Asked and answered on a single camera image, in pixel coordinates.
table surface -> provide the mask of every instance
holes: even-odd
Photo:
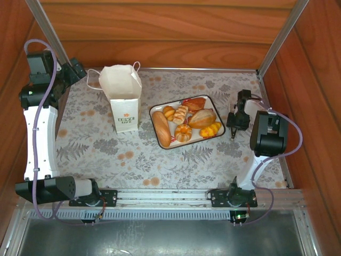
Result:
[[[62,176],[95,178],[111,188],[226,188],[242,172],[251,154],[247,131],[171,150],[162,149],[149,116],[157,104],[209,95],[224,124],[241,89],[260,95],[255,74],[140,71],[142,112],[139,130],[116,133],[110,103],[102,91],[86,86],[86,78],[71,87],[56,140]],[[98,85],[94,72],[90,83]],[[268,165],[257,182],[285,188],[278,161]]]

bread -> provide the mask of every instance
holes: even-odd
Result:
[[[168,121],[164,114],[160,111],[155,111],[152,114],[152,119],[156,131],[156,135],[160,144],[167,148],[171,144],[172,136],[169,131]]]
[[[188,113],[188,107],[180,105],[174,113],[173,122],[180,125],[185,122],[186,115]]]
[[[179,142],[187,142],[192,137],[192,128],[186,124],[178,125],[175,129],[174,137]]]
[[[188,125],[193,129],[203,129],[213,124],[216,118],[217,116],[213,111],[209,109],[202,109],[192,116]]]
[[[203,128],[200,130],[199,135],[201,137],[211,137],[218,133],[220,127],[222,127],[222,123],[214,122],[210,126]]]
[[[206,103],[205,98],[195,98],[186,101],[183,105],[188,107],[188,113],[195,114],[199,110],[203,109]]]
[[[166,107],[164,107],[162,112],[164,113],[164,115],[168,121],[173,121],[174,112],[175,112],[174,108],[172,108],[171,106],[166,106]]]

white paper bag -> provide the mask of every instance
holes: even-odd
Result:
[[[137,131],[141,111],[142,82],[134,65],[104,67],[99,83],[111,104],[116,132]]]

aluminum frame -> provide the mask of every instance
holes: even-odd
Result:
[[[274,193],[273,210],[292,210],[295,213],[297,229],[301,237],[305,255],[321,255],[318,244],[314,239],[314,233],[311,225],[307,224],[309,219],[306,213],[306,205],[300,189],[272,189]],[[181,213],[200,213],[204,217],[199,219],[210,220],[208,215],[221,218],[223,211],[236,210],[235,207],[212,208],[210,200],[206,198],[207,189],[118,189],[118,201],[116,207],[106,208],[108,216],[112,213],[134,213],[136,211],[153,212],[177,212]],[[271,194],[262,189],[256,189],[258,207],[253,211],[266,210],[271,203]],[[50,211],[52,204],[45,204],[43,212]],[[74,219],[69,214],[73,213],[92,213],[100,210],[101,207],[69,207],[65,202],[60,207],[59,217],[61,219]],[[126,214],[127,219],[132,218],[133,214]],[[2,247],[0,248],[0,256],[17,255],[20,250],[20,244],[25,234],[29,219],[36,219],[33,205],[23,198],[19,199],[17,209],[14,211],[10,226],[7,229]]]
[[[297,0],[294,8],[292,9],[289,17],[287,18],[286,23],[279,31],[277,37],[273,41],[269,51],[267,52],[258,73],[263,77],[269,68],[271,62],[275,58],[276,54],[278,53],[279,49],[282,47],[282,44],[286,40],[287,36],[289,35],[290,31],[294,27],[296,21],[298,20],[299,16],[303,12],[304,8],[308,4],[309,0]]]
[[[26,4],[30,8],[34,18],[42,29],[49,44],[56,52],[60,64],[70,63],[64,47],[62,46],[50,20],[48,19],[39,0],[26,0]]]

purple cable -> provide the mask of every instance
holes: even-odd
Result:
[[[50,218],[45,218],[39,208],[38,208],[38,204],[37,204],[37,180],[38,180],[38,152],[37,152],[37,125],[38,125],[38,119],[39,119],[39,114],[40,114],[40,111],[42,110],[42,107],[43,107],[43,104],[45,102],[45,100],[47,99],[48,97],[48,94],[50,93],[51,89],[52,89],[52,86],[53,86],[53,83],[54,83],[54,80],[55,80],[55,77],[56,77],[56,74],[57,74],[57,57],[52,49],[51,46],[49,46],[47,43],[45,43],[44,41],[40,40],[40,39],[30,39],[28,41],[26,41],[25,45],[24,45],[24,51],[26,53],[26,55],[28,54],[28,45],[30,43],[41,43],[43,45],[45,45],[50,51],[51,51],[51,54],[52,54],[52,59],[53,59],[53,72],[52,72],[52,77],[51,77],[51,81],[50,81],[50,84],[48,85],[47,87],[47,90],[42,98],[42,100],[40,101],[39,103],[39,106],[38,106],[38,109],[37,109],[37,113],[36,113],[36,116],[34,118],[34,123],[33,123],[33,136],[32,136],[32,144],[33,144],[33,156],[34,156],[34,177],[33,177],[33,187],[32,187],[32,200],[33,200],[33,206],[34,206],[34,209],[37,213],[37,215],[43,219],[43,220],[51,220],[55,215],[56,215],[56,212],[58,210],[59,207],[57,207],[55,210],[52,209],[52,216]]]
[[[256,176],[256,173],[257,173],[257,171],[259,170],[259,168],[261,168],[261,166],[262,166],[265,162],[267,162],[267,161],[271,161],[271,160],[276,159],[276,158],[279,158],[279,157],[286,157],[286,156],[289,156],[289,155],[295,153],[296,151],[299,150],[299,148],[302,146],[302,143],[303,143],[303,134],[302,134],[302,131],[300,130],[300,128],[298,127],[298,125],[297,125],[294,121],[292,121],[290,118],[286,117],[285,115],[283,115],[283,114],[281,114],[281,113],[279,113],[279,112],[277,112],[277,111],[275,111],[275,110],[272,110],[271,108],[267,107],[265,104],[261,104],[261,105],[263,105],[265,108],[267,108],[267,109],[268,109],[267,111],[268,111],[269,113],[274,113],[274,114],[276,114],[276,115],[279,115],[280,117],[282,117],[282,118],[284,118],[286,121],[288,121],[290,124],[292,124],[292,125],[296,128],[296,130],[297,130],[297,132],[298,132],[298,135],[299,135],[299,143],[298,143],[297,147],[296,147],[295,149],[293,149],[292,151],[287,152],[287,153],[284,153],[284,154],[281,154],[281,155],[268,157],[268,158],[266,158],[265,160],[263,160],[262,162],[260,162],[260,164],[256,167],[254,173],[252,174],[252,178],[251,178],[252,185],[254,185],[255,188],[264,189],[264,190],[267,190],[268,192],[270,192],[270,194],[271,194],[271,204],[270,204],[269,209],[268,209],[261,217],[259,217],[259,218],[256,219],[256,220],[253,220],[253,221],[250,221],[250,222],[246,222],[246,223],[242,224],[242,226],[249,225],[249,224],[252,224],[252,223],[256,223],[256,222],[260,221],[261,219],[265,218],[265,217],[271,212],[271,209],[272,209],[272,207],[273,207],[273,203],[274,203],[274,195],[273,195],[273,192],[272,192],[270,189],[268,189],[268,188],[259,187],[259,186],[257,186],[256,183],[255,183],[255,176]]]

